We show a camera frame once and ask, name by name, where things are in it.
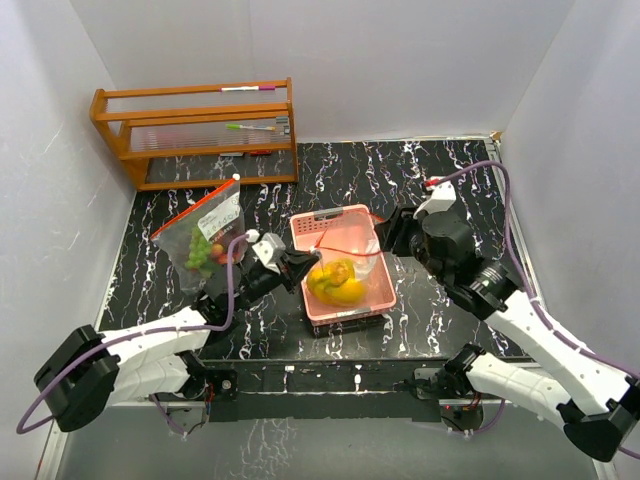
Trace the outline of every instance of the plastic bag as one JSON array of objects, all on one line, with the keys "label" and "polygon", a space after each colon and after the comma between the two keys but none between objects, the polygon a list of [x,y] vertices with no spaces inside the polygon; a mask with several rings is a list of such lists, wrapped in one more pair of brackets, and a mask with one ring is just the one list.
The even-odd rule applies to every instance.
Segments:
[{"label": "plastic bag", "polygon": [[[178,272],[180,289],[197,293],[227,263],[231,240],[245,233],[240,206],[240,176],[211,192],[159,228],[151,240],[168,255]],[[247,242],[240,242],[234,263],[242,260]]]},{"label": "plastic bag", "polygon": [[309,291],[327,305],[352,307],[367,296],[369,277],[381,259],[373,215],[353,211],[330,221],[314,250],[322,259],[307,276]]}]

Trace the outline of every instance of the black marble surface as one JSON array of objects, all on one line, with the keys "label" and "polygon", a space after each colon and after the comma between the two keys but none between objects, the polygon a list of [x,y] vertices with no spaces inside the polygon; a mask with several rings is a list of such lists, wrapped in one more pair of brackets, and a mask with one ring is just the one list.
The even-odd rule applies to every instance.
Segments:
[{"label": "black marble surface", "polygon": [[[362,203],[387,217],[397,203],[421,203],[422,184],[473,162],[487,160],[482,141],[414,141],[300,144],[299,184],[242,187],[247,228],[271,231],[291,242],[289,218],[340,205]],[[212,169],[217,169],[211,162]],[[454,205],[474,231],[477,249],[502,253],[504,209],[490,171],[475,171],[455,182]],[[119,329],[169,315],[190,303],[151,234],[207,190],[138,193],[102,317],[102,330]],[[522,350],[503,335],[451,304],[444,289],[413,259],[388,256],[398,302],[370,320],[310,327],[302,296],[278,289],[249,311],[240,326],[200,352],[204,359],[378,359],[447,358],[469,341],[500,356]]]},{"label": "black marble surface", "polygon": [[292,175],[293,159],[289,150],[278,150],[268,156],[229,157],[224,155],[194,155],[190,157],[154,158],[149,162],[147,183],[181,182],[243,177]]}]

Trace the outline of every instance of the pink basket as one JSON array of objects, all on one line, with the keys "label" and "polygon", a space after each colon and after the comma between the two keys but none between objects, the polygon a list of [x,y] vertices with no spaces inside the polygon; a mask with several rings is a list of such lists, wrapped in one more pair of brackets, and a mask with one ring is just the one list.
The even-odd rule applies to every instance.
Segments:
[{"label": "pink basket", "polygon": [[[360,211],[369,214],[366,205],[352,205],[349,207],[337,207],[318,212],[301,213],[291,217],[291,231],[293,232],[293,245],[297,250],[310,251],[316,244],[318,238],[329,227],[329,225],[339,225],[340,216],[345,212]],[[349,232],[348,238],[357,238],[358,232]],[[350,245],[345,245],[345,250],[349,250]],[[302,295],[307,315],[314,326],[327,325],[330,323],[355,320],[357,318],[370,317],[388,312],[396,304],[396,292],[391,283],[391,277],[384,255],[379,254],[378,261],[369,277],[369,288],[367,296],[362,304],[356,308],[346,309],[344,307],[333,307],[325,305],[311,294],[307,288],[306,279],[302,283]]]}]

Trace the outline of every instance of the clear plastic panel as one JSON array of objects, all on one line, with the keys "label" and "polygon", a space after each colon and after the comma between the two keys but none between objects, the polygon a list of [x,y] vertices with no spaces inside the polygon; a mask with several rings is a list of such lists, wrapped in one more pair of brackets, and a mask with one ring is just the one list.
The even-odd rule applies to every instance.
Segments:
[{"label": "clear plastic panel", "polygon": [[[273,130],[232,129],[228,125],[268,127]],[[278,124],[274,118],[134,127],[131,132],[131,151],[290,143],[291,136],[285,133],[288,131],[286,128],[288,125]]]}]

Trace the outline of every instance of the orange wooden shelf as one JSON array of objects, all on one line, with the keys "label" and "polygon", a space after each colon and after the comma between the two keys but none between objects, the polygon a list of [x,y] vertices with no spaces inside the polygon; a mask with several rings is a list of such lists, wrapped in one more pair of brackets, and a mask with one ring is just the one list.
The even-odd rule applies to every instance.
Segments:
[{"label": "orange wooden shelf", "polygon": [[[273,86],[225,92],[223,88]],[[139,191],[215,187],[226,178],[147,182],[153,158],[290,150],[293,173],[242,177],[244,184],[298,181],[291,78],[141,90],[96,90],[91,121]],[[229,122],[243,127],[231,129]],[[271,127],[272,130],[260,129]]]}]

